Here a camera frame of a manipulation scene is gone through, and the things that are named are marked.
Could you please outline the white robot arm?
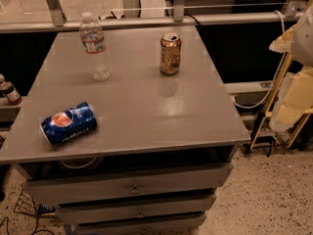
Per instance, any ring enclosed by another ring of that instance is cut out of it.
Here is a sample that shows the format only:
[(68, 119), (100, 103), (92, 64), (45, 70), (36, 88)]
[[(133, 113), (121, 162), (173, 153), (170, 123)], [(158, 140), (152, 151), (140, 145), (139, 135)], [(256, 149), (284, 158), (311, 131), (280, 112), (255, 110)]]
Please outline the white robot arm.
[(305, 66), (313, 66), (313, 5), (297, 21), (291, 41), (293, 58)]

